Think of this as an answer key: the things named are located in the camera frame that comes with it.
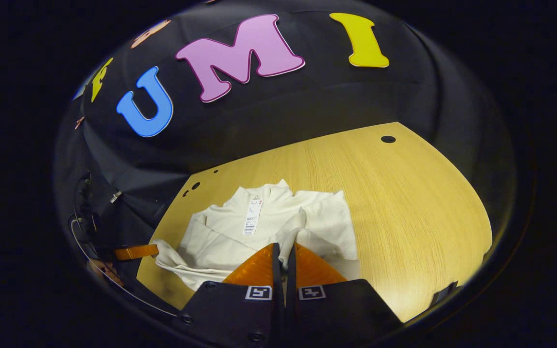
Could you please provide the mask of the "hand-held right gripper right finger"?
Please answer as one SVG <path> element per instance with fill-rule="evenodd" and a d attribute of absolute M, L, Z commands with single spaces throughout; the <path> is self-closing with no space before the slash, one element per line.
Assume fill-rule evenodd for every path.
<path fill-rule="evenodd" d="M 286 328 L 297 348 L 364 348 L 402 322 L 364 279 L 347 280 L 300 243 L 288 258 Z"/>

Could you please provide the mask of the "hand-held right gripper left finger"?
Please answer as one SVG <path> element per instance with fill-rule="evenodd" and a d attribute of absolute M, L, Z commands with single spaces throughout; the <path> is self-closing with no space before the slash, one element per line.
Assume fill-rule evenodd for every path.
<path fill-rule="evenodd" d="M 177 316 L 177 331 L 205 348 L 272 348 L 281 333 L 280 247 L 271 243 L 223 281 L 206 281 Z"/>

